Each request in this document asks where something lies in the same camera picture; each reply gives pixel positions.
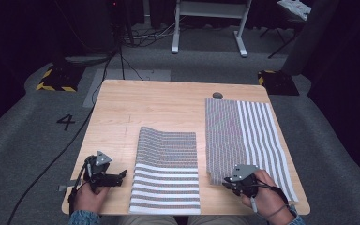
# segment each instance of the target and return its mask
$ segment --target person's arm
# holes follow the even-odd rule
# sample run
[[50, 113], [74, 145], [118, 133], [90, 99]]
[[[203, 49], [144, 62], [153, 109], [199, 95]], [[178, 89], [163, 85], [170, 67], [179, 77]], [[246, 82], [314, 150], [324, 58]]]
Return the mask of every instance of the person's arm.
[[[269, 186], [277, 186], [267, 171], [259, 170], [255, 172], [257, 179]], [[255, 197], [258, 213], [273, 225], [301, 225], [305, 224], [303, 219], [297, 216], [294, 208], [285, 205], [279, 195], [269, 188], [259, 187]], [[250, 198], [242, 195], [242, 203], [251, 207]]]
[[68, 225], [100, 224], [98, 213], [109, 190], [110, 187], [99, 187], [94, 193], [88, 183], [83, 184], [75, 197], [74, 212], [71, 214]]

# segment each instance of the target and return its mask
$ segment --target wrist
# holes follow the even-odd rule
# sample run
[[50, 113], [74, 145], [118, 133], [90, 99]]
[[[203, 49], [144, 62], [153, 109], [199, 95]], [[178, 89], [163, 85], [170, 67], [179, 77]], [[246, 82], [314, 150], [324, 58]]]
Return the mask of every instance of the wrist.
[[280, 208], [279, 211], [267, 218], [267, 221], [273, 225], [285, 225], [291, 223], [295, 219], [295, 215], [290, 211], [289, 207]]

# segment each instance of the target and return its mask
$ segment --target printed number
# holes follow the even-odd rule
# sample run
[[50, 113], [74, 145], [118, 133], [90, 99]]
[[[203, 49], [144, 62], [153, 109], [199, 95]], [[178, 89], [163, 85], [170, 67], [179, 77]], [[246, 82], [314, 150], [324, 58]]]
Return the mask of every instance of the printed number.
[[57, 120], [57, 124], [65, 124], [66, 127], [64, 128], [64, 130], [67, 131], [69, 124], [75, 124], [75, 121], [71, 121], [71, 119], [72, 119], [72, 115], [68, 114], [63, 118]]

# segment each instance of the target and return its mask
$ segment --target sleeve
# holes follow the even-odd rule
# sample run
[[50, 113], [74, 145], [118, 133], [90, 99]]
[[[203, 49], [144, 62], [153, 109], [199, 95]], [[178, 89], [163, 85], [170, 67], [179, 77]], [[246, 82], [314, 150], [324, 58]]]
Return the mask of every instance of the sleeve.
[[292, 222], [290, 222], [288, 225], [305, 225], [306, 224], [304, 222], [304, 220], [297, 214], [297, 211], [293, 205], [291, 205], [289, 207], [289, 210], [294, 215], [294, 220]]
[[89, 211], [77, 210], [71, 214], [68, 225], [99, 225], [100, 217]]

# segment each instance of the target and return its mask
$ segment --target folded cloth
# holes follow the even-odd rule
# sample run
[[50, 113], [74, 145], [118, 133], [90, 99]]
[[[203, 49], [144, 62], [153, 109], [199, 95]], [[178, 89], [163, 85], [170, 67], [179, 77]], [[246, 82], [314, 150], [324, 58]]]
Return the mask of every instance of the folded cloth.
[[305, 5], [299, 0], [281, 0], [277, 2], [284, 8], [288, 9], [291, 13], [301, 17], [303, 20], [307, 20], [311, 7]]
[[130, 213], [201, 213], [196, 145], [194, 132], [141, 128]]
[[297, 201], [284, 151], [268, 103], [208, 98], [206, 167], [221, 185], [236, 164], [265, 169], [288, 200]]

